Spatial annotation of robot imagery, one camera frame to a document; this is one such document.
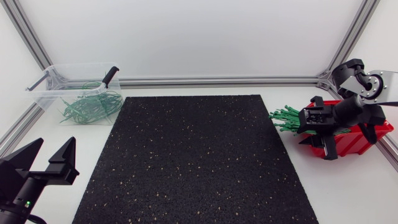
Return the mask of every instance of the speckled mat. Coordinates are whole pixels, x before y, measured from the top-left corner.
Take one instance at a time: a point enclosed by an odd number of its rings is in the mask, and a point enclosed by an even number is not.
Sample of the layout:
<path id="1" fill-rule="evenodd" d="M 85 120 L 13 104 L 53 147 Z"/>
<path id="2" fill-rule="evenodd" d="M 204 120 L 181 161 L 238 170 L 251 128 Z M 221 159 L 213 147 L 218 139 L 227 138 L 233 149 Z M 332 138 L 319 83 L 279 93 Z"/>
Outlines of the speckled mat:
<path id="1" fill-rule="evenodd" d="M 127 98 L 74 223 L 318 222 L 251 95 Z"/>

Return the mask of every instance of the white floor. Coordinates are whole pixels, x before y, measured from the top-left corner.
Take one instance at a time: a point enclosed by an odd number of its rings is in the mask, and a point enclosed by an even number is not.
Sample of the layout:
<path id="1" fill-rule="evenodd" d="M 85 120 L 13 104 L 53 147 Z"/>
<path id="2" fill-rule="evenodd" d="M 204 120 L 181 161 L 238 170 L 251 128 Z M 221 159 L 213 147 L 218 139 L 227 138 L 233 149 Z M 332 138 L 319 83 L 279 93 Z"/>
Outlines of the white floor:
<path id="1" fill-rule="evenodd" d="M 314 95 L 332 100 L 327 92 L 309 87 L 182 88 L 124 90 L 124 96 L 251 95 L 260 94 L 268 111 L 285 105 L 300 110 Z M 71 136 L 76 137 L 76 168 L 80 175 L 72 186 L 48 186 L 32 214 L 47 223 L 71 223 L 111 126 L 61 126 L 50 113 L 28 132 L 19 147 L 44 138 L 31 170 L 44 170 L 48 159 Z M 299 136 L 283 132 L 285 144 L 320 223 L 398 223 L 398 173 L 376 147 L 365 154 L 335 161 L 314 157 L 298 145 Z"/>

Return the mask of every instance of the white wall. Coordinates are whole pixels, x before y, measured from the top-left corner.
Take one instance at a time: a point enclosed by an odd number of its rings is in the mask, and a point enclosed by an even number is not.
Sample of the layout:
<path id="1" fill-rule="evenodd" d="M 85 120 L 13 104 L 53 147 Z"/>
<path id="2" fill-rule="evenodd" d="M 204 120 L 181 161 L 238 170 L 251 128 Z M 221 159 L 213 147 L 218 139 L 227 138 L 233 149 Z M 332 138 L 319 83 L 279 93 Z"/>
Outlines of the white wall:
<path id="1" fill-rule="evenodd" d="M 21 93 L 40 73 L 41 69 L 0 5 L 0 137 L 33 103 Z"/>
<path id="2" fill-rule="evenodd" d="M 360 58 L 365 71 L 398 72 L 398 1 L 382 0 L 349 58 Z M 391 136 L 398 142 L 398 108 L 383 106 L 387 120 L 396 128 Z"/>
<path id="3" fill-rule="evenodd" d="M 53 63 L 119 77 L 315 76 L 362 0 L 20 0 Z"/>

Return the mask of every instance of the bundle of green zip ties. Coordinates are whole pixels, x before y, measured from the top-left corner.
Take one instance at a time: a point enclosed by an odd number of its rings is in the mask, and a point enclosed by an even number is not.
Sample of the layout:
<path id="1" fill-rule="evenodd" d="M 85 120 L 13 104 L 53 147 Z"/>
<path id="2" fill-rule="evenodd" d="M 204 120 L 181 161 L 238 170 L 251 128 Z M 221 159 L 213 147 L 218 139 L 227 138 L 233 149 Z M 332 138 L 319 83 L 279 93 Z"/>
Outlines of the bundle of green zip ties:
<path id="1" fill-rule="evenodd" d="M 81 89 L 86 90 L 100 86 L 99 82 L 88 82 Z M 123 104 L 123 98 L 115 91 L 107 91 L 99 95 L 78 96 L 79 100 L 68 103 L 62 99 L 67 106 L 62 113 L 65 117 L 61 122 L 72 120 L 77 124 L 90 124 L 118 112 Z"/>
<path id="2" fill-rule="evenodd" d="M 297 111 L 287 105 L 285 106 L 285 109 L 286 110 L 279 109 L 279 110 L 276 110 L 275 112 L 271 112 L 270 113 L 271 115 L 269 115 L 269 118 L 284 122 L 281 124 L 274 123 L 274 126 L 282 127 L 279 129 L 280 131 L 291 131 L 291 132 L 296 133 L 300 127 L 299 111 Z M 335 134 L 345 134 L 345 133 L 349 133 L 349 132 L 351 132 L 350 129 L 344 129 Z M 308 130 L 308 131 L 305 131 L 304 133 L 317 134 L 317 132 L 314 130 Z"/>

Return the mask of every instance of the red plastic bin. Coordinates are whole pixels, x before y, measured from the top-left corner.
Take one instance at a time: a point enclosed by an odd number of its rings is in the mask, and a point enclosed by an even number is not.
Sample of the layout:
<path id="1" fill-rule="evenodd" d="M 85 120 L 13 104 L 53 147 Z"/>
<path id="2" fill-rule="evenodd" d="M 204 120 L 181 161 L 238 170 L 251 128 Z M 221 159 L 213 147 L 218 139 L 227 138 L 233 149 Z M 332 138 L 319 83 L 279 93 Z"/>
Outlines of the red plastic bin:
<path id="1" fill-rule="evenodd" d="M 324 101 L 325 105 L 335 105 L 341 100 Z M 307 107 L 313 107 L 313 103 L 310 103 Z M 359 155 L 364 154 L 372 145 L 368 143 L 368 140 L 363 136 L 361 129 L 358 125 L 350 128 L 351 132 L 347 134 L 338 134 L 335 136 L 336 150 L 339 156 L 345 156 L 347 154 L 358 153 Z M 377 140 L 380 140 L 387 133 L 394 130 L 394 127 L 386 121 L 382 126 L 375 126 Z M 323 149 L 312 147 L 312 152 L 318 157 L 324 157 L 325 151 Z"/>

